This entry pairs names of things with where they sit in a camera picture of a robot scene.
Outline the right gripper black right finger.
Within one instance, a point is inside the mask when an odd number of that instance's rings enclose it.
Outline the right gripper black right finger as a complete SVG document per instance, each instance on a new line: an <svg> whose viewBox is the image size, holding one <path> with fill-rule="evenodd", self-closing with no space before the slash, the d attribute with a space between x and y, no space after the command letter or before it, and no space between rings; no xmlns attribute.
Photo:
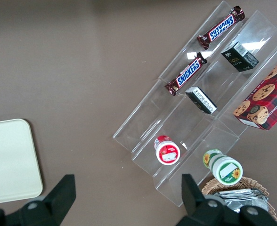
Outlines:
<svg viewBox="0 0 277 226"><path fill-rule="evenodd" d="M256 206L234 212L215 199L206 199L191 174L183 174L182 200L187 211L179 226L277 226L272 216Z"/></svg>

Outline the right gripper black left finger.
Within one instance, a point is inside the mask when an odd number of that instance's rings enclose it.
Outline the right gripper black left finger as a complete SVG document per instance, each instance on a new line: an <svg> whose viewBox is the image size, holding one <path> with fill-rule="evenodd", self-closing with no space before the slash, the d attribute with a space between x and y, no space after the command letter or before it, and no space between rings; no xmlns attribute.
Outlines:
<svg viewBox="0 0 277 226"><path fill-rule="evenodd" d="M59 226L75 199L75 175L64 175L41 201L31 201L8 215L0 209L0 226Z"/></svg>

